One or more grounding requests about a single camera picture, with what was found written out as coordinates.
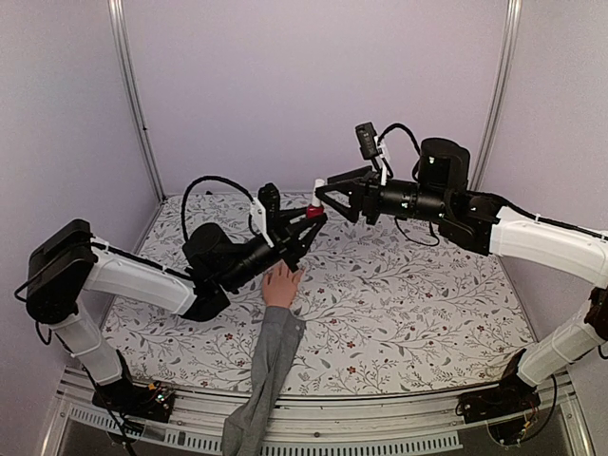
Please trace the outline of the red nail polish bottle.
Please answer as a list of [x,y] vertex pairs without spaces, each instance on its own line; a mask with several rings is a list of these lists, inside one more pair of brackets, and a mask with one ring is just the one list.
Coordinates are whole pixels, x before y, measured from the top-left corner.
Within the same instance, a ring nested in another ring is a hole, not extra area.
[[324,214],[324,207],[322,205],[315,206],[310,204],[306,210],[306,217],[308,219],[313,219],[316,217],[320,217]]

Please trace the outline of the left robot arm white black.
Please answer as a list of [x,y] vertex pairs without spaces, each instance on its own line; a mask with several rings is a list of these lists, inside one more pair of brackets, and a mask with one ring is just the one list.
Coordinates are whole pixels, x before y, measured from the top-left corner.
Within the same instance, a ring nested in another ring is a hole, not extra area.
[[28,315],[48,326],[104,387],[105,398],[121,412],[142,401],[118,351],[104,339],[82,307],[83,291],[123,296],[157,306],[191,321],[209,321],[225,310],[228,296],[278,262],[296,272],[327,217],[306,208],[265,213],[260,232],[236,243],[215,223],[199,226],[184,242],[184,272],[124,252],[94,237],[90,224],[74,219],[29,257],[28,277],[14,292]]

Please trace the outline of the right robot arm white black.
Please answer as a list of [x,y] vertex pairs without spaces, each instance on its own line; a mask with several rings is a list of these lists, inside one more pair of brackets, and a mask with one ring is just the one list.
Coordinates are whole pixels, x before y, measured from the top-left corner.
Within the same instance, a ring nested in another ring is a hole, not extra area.
[[396,180],[370,166],[329,177],[315,196],[351,222],[382,215],[434,223],[458,247],[483,256],[532,261],[592,284],[587,301],[564,324],[507,365],[491,406],[510,414],[555,371],[607,340],[607,235],[532,215],[498,195],[467,190],[469,152],[456,142],[427,138],[418,178]]

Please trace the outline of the person's hand on table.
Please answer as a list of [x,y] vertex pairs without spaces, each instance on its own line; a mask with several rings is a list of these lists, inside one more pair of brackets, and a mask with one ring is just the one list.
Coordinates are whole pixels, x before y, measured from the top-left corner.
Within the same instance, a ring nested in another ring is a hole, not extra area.
[[289,309],[297,295],[303,270],[292,272],[283,262],[277,263],[262,279],[262,297],[267,307]]

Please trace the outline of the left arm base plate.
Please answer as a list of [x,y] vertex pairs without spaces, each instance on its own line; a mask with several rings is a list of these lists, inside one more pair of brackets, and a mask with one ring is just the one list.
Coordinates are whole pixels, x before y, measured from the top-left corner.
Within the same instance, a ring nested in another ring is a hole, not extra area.
[[160,382],[138,386],[122,379],[105,386],[96,385],[92,404],[126,416],[168,423],[175,391]]

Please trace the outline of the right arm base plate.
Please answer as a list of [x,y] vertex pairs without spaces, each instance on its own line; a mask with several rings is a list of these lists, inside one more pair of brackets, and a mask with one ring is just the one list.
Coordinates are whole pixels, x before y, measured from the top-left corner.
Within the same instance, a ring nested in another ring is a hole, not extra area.
[[497,385],[459,395],[455,414],[466,424],[486,422],[491,439],[511,447],[524,441],[541,403],[535,389]]

